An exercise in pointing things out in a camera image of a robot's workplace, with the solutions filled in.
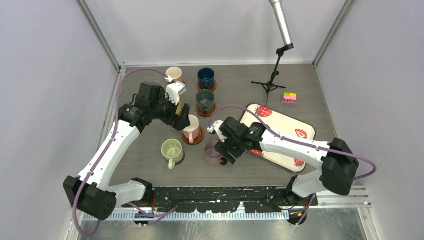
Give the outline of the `purple mug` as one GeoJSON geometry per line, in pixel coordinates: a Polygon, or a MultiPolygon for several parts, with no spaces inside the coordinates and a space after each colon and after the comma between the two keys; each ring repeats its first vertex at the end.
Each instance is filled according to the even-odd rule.
{"type": "Polygon", "coordinates": [[[216,144],[219,143],[218,139],[210,139],[203,145],[203,158],[204,161],[213,167],[223,165],[222,155],[215,150],[216,144]]]}

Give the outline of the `pink white red-handled mug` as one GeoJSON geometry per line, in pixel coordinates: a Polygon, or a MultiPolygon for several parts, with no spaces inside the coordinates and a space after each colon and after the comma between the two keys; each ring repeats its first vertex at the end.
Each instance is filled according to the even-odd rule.
{"type": "Polygon", "coordinates": [[[185,138],[188,139],[188,142],[190,144],[194,144],[195,139],[199,137],[201,131],[200,131],[200,123],[199,119],[194,115],[188,116],[190,125],[183,129],[182,134],[185,138]]]}

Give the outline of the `ridged wooden coaster four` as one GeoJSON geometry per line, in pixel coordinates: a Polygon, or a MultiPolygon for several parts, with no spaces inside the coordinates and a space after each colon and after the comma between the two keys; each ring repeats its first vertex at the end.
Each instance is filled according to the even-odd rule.
{"type": "Polygon", "coordinates": [[[208,113],[203,113],[201,111],[201,109],[198,106],[196,106],[196,113],[202,118],[210,118],[216,110],[217,110],[217,104],[216,103],[214,104],[212,111],[210,111],[208,113]]]}

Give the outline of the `glossy amber wooden coaster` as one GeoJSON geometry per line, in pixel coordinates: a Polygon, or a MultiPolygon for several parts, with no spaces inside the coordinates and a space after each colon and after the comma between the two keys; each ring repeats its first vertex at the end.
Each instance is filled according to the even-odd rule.
{"type": "Polygon", "coordinates": [[[186,144],[188,144],[188,145],[190,145],[190,146],[195,146],[195,145],[199,145],[203,140],[204,140],[204,138],[205,138],[205,131],[204,131],[204,128],[202,127],[202,126],[200,126],[199,127],[199,130],[200,130],[200,134],[199,134],[199,136],[198,137],[196,137],[194,140],[193,140],[193,143],[190,143],[190,141],[189,141],[189,139],[182,133],[181,134],[181,136],[182,136],[182,140],[186,143],[186,144]]]}

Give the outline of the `light green mug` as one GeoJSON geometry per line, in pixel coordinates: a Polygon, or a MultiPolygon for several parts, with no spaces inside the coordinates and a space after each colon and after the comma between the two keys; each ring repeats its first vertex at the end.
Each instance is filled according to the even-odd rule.
{"type": "Polygon", "coordinates": [[[168,162],[168,169],[173,170],[176,162],[182,159],[184,149],[177,139],[167,139],[161,146],[161,153],[168,162]]]}

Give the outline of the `dark green mug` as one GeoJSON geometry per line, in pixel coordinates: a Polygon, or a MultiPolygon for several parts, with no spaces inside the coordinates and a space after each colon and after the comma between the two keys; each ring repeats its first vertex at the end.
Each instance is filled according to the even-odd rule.
{"type": "Polygon", "coordinates": [[[215,95],[208,89],[200,90],[196,94],[196,107],[203,114],[211,113],[215,108],[215,95]]]}

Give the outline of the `ridged wooden coaster two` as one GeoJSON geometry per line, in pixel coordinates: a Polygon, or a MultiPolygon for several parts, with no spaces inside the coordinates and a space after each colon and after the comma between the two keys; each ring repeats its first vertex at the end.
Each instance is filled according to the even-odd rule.
{"type": "MultiPolygon", "coordinates": [[[[197,82],[196,87],[199,91],[205,90],[204,88],[201,87],[200,82],[197,82]]],[[[217,81],[215,80],[214,86],[212,88],[210,88],[209,91],[214,92],[217,89],[217,87],[218,87],[218,84],[217,84],[217,81]]]]}

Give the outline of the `dark blue mug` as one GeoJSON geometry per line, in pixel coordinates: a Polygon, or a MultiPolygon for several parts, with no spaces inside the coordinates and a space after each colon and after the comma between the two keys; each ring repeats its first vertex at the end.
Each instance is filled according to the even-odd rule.
{"type": "Polygon", "coordinates": [[[211,90],[215,87],[215,72],[212,68],[201,68],[197,73],[198,86],[202,90],[211,90]]]}

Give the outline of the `white strawberry serving tray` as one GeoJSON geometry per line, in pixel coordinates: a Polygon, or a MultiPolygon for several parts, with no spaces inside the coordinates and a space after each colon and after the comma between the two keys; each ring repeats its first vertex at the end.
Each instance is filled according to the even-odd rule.
{"type": "MultiPolygon", "coordinates": [[[[316,130],[314,127],[305,122],[284,115],[258,103],[250,103],[246,106],[246,109],[253,112],[269,127],[274,128],[280,132],[302,139],[315,139],[316,130]]],[[[304,161],[282,154],[259,150],[251,150],[248,153],[280,168],[283,168],[293,174],[303,172],[306,167],[306,163],[304,161]]]]}

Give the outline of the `yellow-green handled mug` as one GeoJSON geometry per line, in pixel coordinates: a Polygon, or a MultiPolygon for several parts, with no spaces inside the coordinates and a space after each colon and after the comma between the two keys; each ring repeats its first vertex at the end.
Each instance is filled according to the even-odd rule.
{"type": "Polygon", "coordinates": [[[182,103],[179,103],[178,104],[178,106],[177,106],[177,109],[176,109],[176,114],[178,115],[178,116],[181,116],[181,114],[182,114],[182,111],[183,111],[183,104],[182,103]]]}

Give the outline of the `dark walnut coaster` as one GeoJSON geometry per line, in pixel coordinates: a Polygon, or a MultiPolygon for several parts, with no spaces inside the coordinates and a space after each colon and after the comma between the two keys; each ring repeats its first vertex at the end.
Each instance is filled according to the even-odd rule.
{"type": "Polygon", "coordinates": [[[178,161],[178,162],[176,162],[175,163],[175,166],[178,166],[178,165],[180,165],[180,164],[182,164],[183,163],[183,161],[185,160],[185,153],[183,152],[183,155],[182,155],[182,158],[181,158],[181,160],[180,161],[178,161]]]}

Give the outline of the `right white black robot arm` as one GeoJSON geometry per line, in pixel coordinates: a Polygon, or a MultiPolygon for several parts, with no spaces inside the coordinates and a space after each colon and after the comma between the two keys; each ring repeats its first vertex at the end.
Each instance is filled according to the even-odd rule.
{"type": "Polygon", "coordinates": [[[211,123],[207,131],[217,135],[215,150],[224,161],[234,164],[244,152],[257,150],[298,159],[315,168],[313,172],[292,177],[283,191],[284,200],[299,205],[313,194],[330,191],[350,194],[359,161],[345,141],[314,141],[278,132],[262,120],[246,126],[233,117],[211,123]]]}

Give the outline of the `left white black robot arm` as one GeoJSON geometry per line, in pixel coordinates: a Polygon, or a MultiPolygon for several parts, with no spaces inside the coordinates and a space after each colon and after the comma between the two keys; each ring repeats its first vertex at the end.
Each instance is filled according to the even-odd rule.
{"type": "Polygon", "coordinates": [[[190,105],[177,113],[180,96],[187,90],[181,81],[163,88],[143,82],[135,102],[121,106],[112,129],[89,164],[76,176],[67,176],[63,188],[71,206],[100,220],[106,220],[116,207],[136,202],[148,207],[154,199],[153,185],[140,178],[110,186],[116,167],[131,144],[154,120],[182,131],[190,125],[190,105]]]}

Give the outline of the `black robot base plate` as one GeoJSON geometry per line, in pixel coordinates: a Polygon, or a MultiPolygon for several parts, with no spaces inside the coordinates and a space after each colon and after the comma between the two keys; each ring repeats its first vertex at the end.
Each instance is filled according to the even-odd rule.
{"type": "Polygon", "coordinates": [[[286,188],[278,186],[251,187],[154,187],[146,199],[134,201],[140,208],[152,208],[166,213],[176,208],[177,213],[205,214],[234,213],[240,207],[249,214],[277,213],[300,208],[305,210],[311,201],[289,198],[286,188]]]}

